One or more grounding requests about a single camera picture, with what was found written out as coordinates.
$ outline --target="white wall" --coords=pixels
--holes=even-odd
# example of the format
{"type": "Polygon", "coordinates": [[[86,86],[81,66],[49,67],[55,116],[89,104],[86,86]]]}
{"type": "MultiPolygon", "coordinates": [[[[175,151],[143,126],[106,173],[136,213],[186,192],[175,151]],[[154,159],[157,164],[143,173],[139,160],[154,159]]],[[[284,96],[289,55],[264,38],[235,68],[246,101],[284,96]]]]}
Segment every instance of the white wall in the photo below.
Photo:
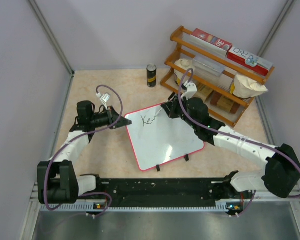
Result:
{"type": "Polygon", "coordinates": [[[37,0],[75,70],[164,66],[180,25],[257,53],[286,0],[37,0]]]}
{"type": "Polygon", "coordinates": [[[274,63],[262,99],[278,144],[293,146],[300,161],[300,0],[264,56],[274,63]]]}
{"type": "Polygon", "coordinates": [[[0,1],[0,240],[21,233],[69,80],[27,1],[0,1]]]}

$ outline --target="cardboard box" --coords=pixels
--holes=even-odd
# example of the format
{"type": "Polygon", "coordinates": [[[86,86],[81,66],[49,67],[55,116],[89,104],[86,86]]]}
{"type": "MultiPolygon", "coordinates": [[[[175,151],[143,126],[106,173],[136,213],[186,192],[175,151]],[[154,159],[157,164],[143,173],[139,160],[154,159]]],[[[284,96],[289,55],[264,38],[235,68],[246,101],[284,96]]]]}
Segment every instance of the cardboard box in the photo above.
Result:
{"type": "Polygon", "coordinates": [[[197,88],[197,95],[206,102],[207,99],[210,97],[210,95],[214,92],[214,90],[206,85],[203,85],[201,83],[196,84],[197,88]]]}
{"type": "Polygon", "coordinates": [[[226,57],[262,76],[266,76],[273,66],[272,62],[238,47],[232,47],[226,57]]]}
{"type": "Polygon", "coordinates": [[[226,57],[227,52],[231,49],[232,43],[221,38],[213,36],[200,29],[195,29],[190,35],[190,41],[201,46],[209,52],[216,53],[221,57],[226,57]]]}
{"type": "Polygon", "coordinates": [[[231,114],[236,114],[240,108],[240,104],[232,101],[231,99],[221,95],[218,92],[214,92],[210,104],[213,106],[217,106],[218,108],[231,114]]]}

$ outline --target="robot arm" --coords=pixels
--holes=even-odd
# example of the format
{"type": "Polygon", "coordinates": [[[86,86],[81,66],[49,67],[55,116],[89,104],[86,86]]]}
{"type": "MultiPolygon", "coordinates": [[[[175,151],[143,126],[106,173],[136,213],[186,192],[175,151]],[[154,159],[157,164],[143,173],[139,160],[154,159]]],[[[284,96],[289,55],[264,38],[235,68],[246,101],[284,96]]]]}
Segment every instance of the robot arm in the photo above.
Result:
{"type": "MultiPolygon", "coordinates": [[[[112,106],[104,107],[102,112],[95,113],[94,106],[90,101],[81,101],[77,104],[78,116],[68,138],[62,145],[68,146],[56,157],[49,172],[47,199],[51,204],[73,204],[77,201],[78,196],[93,191],[97,187],[97,175],[88,174],[77,178],[73,164],[94,136],[94,133],[83,134],[92,132],[96,128],[111,125],[118,119],[119,114],[112,106]]],[[[110,129],[117,129],[130,124],[132,124],[130,120],[121,117],[110,129]]],[[[49,161],[42,161],[37,167],[38,199],[42,204],[44,204],[43,192],[48,164],[49,161]]]]}
{"type": "Polygon", "coordinates": [[[229,176],[225,178],[228,182],[230,181],[232,187],[239,193],[247,190],[261,190],[269,191],[280,198],[287,198],[299,181],[300,174],[290,162],[271,149],[276,149],[289,156],[300,168],[299,160],[293,148],[286,144],[277,147],[263,143],[263,146],[271,148],[267,149],[266,147],[250,143],[250,138],[209,116],[208,107],[202,99],[193,97],[197,91],[194,83],[187,82],[182,88],[185,90],[185,93],[181,96],[181,102],[188,115],[201,125],[216,131],[200,127],[185,116],[177,94],[173,97],[170,96],[170,101],[161,105],[166,114],[172,119],[181,118],[184,120],[194,129],[194,133],[202,141],[228,149],[259,166],[260,170],[258,171],[232,172],[229,175],[230,179],[229,176]],[[237,136],[237,138],[218,133],[218,131],[237,136]]]}

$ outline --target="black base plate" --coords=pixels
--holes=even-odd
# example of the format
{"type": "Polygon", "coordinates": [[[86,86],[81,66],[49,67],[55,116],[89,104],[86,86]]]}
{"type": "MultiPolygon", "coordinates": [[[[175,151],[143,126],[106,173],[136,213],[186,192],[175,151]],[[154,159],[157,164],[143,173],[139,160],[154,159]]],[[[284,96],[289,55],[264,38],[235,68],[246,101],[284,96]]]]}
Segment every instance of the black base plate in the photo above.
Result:
{"type": "MultiPolygon", "coordinates": [[[[230,198],[228,184],[211,183],[222,180],[223,178],[98,178],[94,192],[110,194],[111,206],[115,208],[215,207],[215,201],[230,198]]],[[[240,199],[240,194],[233,190],[231,189],[231,198],[240,199]]],[[[80,197],[104,198],[103,195],[80,197]]]]}

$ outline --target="clear plastic container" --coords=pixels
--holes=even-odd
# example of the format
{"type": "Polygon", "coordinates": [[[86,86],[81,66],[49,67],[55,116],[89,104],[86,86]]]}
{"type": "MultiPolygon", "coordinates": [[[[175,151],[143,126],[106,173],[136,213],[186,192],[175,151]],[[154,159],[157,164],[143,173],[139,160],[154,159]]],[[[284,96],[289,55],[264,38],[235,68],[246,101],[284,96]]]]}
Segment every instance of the clear plastic container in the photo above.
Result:
{"type": "Polygon", "coordinates": [[[221,78],[220,76],[213,75],[210,72],[206,70],[202,70],[198,67],[195,68],[194,74],[216,86],[219,85],[220,78],[221,78]]]}
{"type": "Polygon", "coordinates": [[[226,69],[226,67],[221,63],[216,62],[206,56],[196,56],[193,59],[193,65],[198,68],[198,70],[208,72],[216,77],[221,77],[222,73],[226,69]]]}

